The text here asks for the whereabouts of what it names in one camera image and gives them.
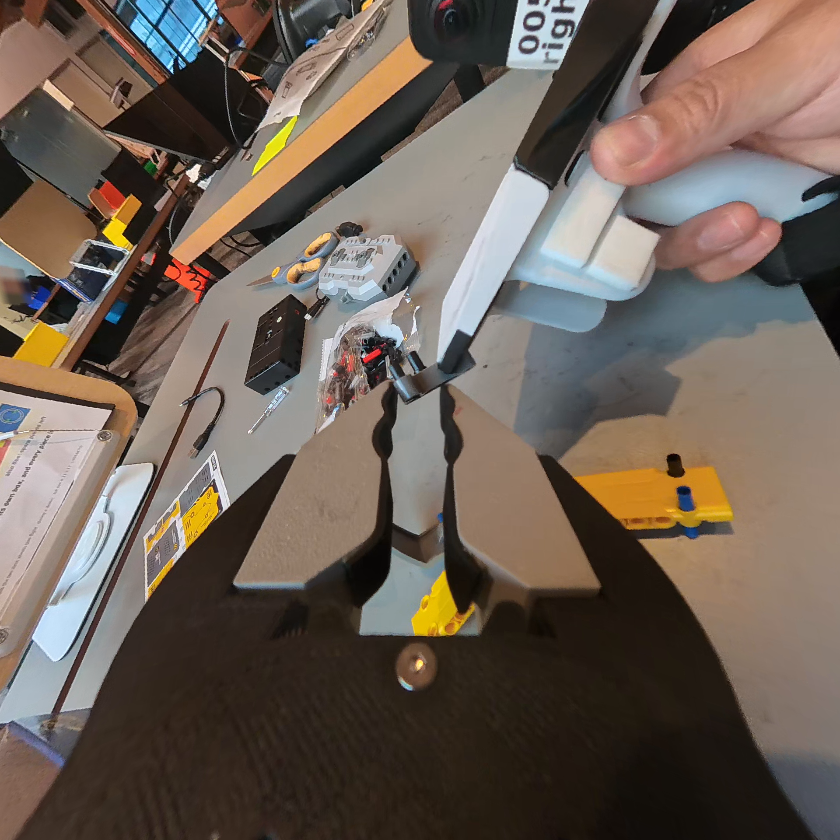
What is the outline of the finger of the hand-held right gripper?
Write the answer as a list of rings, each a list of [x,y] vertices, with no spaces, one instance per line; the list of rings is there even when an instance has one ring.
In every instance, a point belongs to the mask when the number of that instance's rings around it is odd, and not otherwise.
[[[550,198],[550,189],[511,164],[445,295],[437,366],[453,374],[486,316],[502,314],[573,333],[593,330],[606,302],[580,292],[508,280],[515,258]]]

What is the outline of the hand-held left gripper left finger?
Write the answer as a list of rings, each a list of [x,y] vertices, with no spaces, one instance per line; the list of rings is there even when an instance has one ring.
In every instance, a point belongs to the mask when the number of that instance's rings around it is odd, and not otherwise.
[[[397,393],[378,385],[299,450],[234,579],[245,592],[338,589],[357,608],[392,557]]]

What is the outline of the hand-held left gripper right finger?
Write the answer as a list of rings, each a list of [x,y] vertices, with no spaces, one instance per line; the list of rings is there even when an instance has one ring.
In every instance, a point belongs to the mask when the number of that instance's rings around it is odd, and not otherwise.
[[[601,590],[538,454],[444,386],[444,555],[460,612]]]

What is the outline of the yellow panel brick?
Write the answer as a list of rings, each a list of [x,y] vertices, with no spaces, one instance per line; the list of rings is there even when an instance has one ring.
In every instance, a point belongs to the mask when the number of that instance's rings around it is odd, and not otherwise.
[[[731,522],[732,506],[710,466],[688,467],[679,479],[666,469],[632,469],[578,476],[577,482],[628,530],[667,530],[680,526],[676,489],[688,486],[704,523]]]

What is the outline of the yellow grey brick assembly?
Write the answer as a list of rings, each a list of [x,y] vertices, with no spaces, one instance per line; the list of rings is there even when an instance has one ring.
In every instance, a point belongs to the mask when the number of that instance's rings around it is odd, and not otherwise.
[[[414,635],[425,637],[454,636],[472,617],[476,607],[460,611],[450,591],[445,571],[444,514],[437,514],[434,528],[421,534],[394,526],[394,551],[402,560],[431,574],[437,570],[434,582],[422,596],[412,618]]]

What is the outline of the grey bent beam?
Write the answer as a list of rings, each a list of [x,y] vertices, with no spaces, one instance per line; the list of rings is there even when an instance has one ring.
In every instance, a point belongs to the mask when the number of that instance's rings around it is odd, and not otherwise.
[[[410,382],[410,385],[408,385],[405,390],[394,387],[396,393],[405,404],[412,403],[425,394],[433,392],[447,382],[450,382],[463,373],[468,372],[476,364],[474,358],[467,353],[465,358],[457,363],[453,372],[446,373],[441,370],[438,364],[435,363],[430,366],[426,366],[424,371],[415,374],[406,360],[406,354],[404,354],[400,360],[395,360],[394,362],[402,366],[406,377]]]

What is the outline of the bag of black red pins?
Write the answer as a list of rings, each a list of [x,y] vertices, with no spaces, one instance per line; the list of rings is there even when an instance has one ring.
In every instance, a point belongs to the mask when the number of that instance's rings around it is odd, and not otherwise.
[[[316,433],[383,383],[389,366],[408,365],[422,345],[419,310],[404,290],[354,314],[324,341]]]

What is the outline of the grey desk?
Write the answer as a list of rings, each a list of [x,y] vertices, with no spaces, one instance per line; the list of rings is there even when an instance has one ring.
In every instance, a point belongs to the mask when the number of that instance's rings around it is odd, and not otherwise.
[[[414,635],[436,577],[394,551],[444,514],[444,388],[397,400],[390,572],[344,593],[235,577],[314,435],[244,385],[249,287],[344,219],[419,257],[420,354],[550,78],[510,71],[221,281],[129,452],[158,490],[68,665],[36,645],[2,705],[91,708],[21,838],[838,838],[838,357],[801,288],[659,271],[589,332],[489,315],[449,385],[540,457],[600,592]],[[143,538],[216,452],[229,507],[144,599]],[[733,520],[628,530],[576,480],[717,471]]]

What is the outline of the person's right hand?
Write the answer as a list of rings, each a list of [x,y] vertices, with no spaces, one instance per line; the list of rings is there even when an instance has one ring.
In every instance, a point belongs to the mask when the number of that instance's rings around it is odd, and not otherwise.
[[[609,182],[657,182],[729,146],[836,175],[839,2],[752,2],[688,45],[643,97],[591,143]]]

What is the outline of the yellow grey sticker sheet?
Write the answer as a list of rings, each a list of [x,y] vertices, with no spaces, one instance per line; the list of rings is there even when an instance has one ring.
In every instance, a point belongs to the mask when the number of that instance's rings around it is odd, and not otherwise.
[[[228,509],[229,504],[218,456],[213,451],[143,537],[146,601],[175,562]]]

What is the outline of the grey hub brick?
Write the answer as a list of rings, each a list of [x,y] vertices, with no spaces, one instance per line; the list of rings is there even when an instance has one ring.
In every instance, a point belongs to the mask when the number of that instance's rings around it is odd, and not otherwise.
[[[412,251],[393,234],[341,238],[321,268],[318,292],[343,303],[371,303],[408,286],[418,272]]]

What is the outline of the black battery box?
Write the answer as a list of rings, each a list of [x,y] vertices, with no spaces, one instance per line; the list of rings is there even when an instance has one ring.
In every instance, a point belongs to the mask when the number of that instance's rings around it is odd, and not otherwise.
[[[260,316],[248,359],[246,387],[266,395],[298,375],[307,311],[305,304],[287,295]]]

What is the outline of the grey yellow scissors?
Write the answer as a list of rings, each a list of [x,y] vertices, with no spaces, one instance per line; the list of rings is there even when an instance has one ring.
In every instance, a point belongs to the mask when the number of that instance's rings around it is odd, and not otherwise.
[[[319,281],[321,269],[328,257],[337,248],[340,237],[335,232],[326,232],[300,252],[290,263],[274,268],[269,275],[248,283],[248,287],[266,287],[268,285],[289,285],[306,290]]]

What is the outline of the silver stand base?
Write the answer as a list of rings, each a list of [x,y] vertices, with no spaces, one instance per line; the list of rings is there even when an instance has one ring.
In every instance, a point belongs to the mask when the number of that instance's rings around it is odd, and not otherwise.
[[[154,466],[123,465],[110,476],[72,551],[34,635],[52,662],[69,654],[135,522]]]

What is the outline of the wooden display board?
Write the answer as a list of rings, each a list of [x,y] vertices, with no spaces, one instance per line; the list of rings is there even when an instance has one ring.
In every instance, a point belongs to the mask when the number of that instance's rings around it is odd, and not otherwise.
[[[97,435],[96,444],[35,554],[34,574],[14,597],[12,626],[2,627],[5,696],[81,532],[128,443],[138,411],[132,397],[113,383],[21,360],[2,358],[3,383],[114,405],[107,425]]]

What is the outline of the yellow sticky note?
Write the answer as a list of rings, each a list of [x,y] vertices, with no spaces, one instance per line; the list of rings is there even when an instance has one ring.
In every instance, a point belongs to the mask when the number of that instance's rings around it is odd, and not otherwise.
[[[271,124],[278,127],[278,131],[268,141],[265,149],[261,152],[252,170],[252,175],[256,175],[258,172],[260,172],[266,165],[268,165],[268,163],[270,163],[275,157],[277,157],[277,155],[280,152],[282,152],[285,149],[291,136],[291,133],[296,127],[298,117],[298,114],[294,114],[290,117],[284,118],[283,120],[277,123]]]

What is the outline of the white paper sheets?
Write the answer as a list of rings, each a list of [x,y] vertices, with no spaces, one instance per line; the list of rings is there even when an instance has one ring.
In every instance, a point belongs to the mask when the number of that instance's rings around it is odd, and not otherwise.
[[[296,118],[303,103],[342,62],[358,58],[373,45],[391,6],[391,1],[369,2],[352,18],[341,17],[336,28],[296,58],[280,80],[258,129]]]

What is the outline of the orange plastic object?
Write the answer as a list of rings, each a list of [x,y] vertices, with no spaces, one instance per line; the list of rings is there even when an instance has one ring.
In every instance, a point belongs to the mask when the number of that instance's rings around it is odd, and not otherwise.
[[[170,262],[164,270],[164,277],[192,292],[196,301],[199,301],[212,279],[205,269],[199,266],[185,265],[175,258],[170,258]]]

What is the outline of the printed instruction sheet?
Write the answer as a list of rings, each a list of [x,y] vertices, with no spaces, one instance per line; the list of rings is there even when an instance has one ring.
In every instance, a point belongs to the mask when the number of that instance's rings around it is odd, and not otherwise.
[[[2,384],[1,607],[12,604],[34,574],[35,554],[114,405]]]

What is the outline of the rounded cardboard panel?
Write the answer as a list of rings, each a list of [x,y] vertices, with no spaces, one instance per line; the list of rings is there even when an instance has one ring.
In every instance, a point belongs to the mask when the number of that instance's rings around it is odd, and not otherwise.
[[[98,236],[96,225],[54,186],[34,182],[1,216],[5,246],[53,279],[66,278],[84,242]]]

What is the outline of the small clear-handled screwdriver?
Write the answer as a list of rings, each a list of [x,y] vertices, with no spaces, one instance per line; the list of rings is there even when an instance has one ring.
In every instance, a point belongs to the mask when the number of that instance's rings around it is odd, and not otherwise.
[[[273,414],[280,404],[288,397],[289,389],[285,385],[281,385],[277,388],[276,393],[272,396],[269,404],[263,410],[263,412],[258,416],[256,421],[253,423],[251,428],[248,430],[248,435],[252,435],[264,422],[268,419],[268,417]]]

